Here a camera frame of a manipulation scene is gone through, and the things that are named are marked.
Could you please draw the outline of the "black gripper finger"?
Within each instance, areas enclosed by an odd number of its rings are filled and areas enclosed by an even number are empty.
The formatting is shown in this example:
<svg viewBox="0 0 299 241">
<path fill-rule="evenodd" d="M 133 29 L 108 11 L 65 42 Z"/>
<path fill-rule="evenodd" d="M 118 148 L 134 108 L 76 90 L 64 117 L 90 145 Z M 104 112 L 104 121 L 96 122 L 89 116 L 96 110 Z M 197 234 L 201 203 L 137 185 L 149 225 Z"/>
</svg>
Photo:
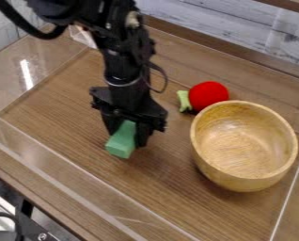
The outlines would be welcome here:
<svg viewBox="0 0 299 241">
<path fill-rule="evenodd" d="M 122 123 L 122 117 L 116 113 L 102 112 L 101 119 L 104 122 L 104 126 L 106 128 L 108 134 L 112 135 L 117 131 Z"/>
<path fill-rule="evenodd" d="M 146 141 L 153 131 L 146 123 L 138 122 L 136 125 L 136 146 L 138 148 L 146 145 Z"/>
</svg>

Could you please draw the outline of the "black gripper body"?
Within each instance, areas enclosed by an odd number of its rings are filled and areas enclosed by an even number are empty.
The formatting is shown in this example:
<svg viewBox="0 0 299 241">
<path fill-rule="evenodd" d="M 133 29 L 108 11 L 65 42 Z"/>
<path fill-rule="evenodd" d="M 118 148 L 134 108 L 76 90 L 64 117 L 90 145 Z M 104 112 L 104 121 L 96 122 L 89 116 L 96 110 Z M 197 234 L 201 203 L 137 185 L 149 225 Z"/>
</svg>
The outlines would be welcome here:
<svg viewBox="0 0 299 241">
<path fill-rule="evenodd" d="M 102 112 L 116 113 L 122 121 L 146 123 L 152 130 L 164 131 L 166 110 L 152 99 L 149 92 L 120 90 L 108 87 L 92 87 L 92 108 Z"/>
</svg>

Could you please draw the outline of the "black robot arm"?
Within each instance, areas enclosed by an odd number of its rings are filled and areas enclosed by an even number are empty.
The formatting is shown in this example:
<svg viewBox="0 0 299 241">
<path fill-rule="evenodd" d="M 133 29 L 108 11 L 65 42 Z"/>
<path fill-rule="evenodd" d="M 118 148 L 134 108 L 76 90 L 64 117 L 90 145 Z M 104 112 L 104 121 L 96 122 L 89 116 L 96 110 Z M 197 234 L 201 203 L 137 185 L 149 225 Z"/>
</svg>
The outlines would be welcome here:
<svg viewBox="0 0 299 241">
<path fill-rule="evenodd" d="M 57 26 L 80 25 L 92 36 L 104 61 L 104 87 L 89 88 L 92 107 L 112 134 L 125 121 L 136 124 L 133 140 L 146 145 L 162 131 L 166 111 L 152 99 L 150 62 L 156 43 L 142 23 L 134 0 L 26 0 L 36 15 Z"/>
</svg>

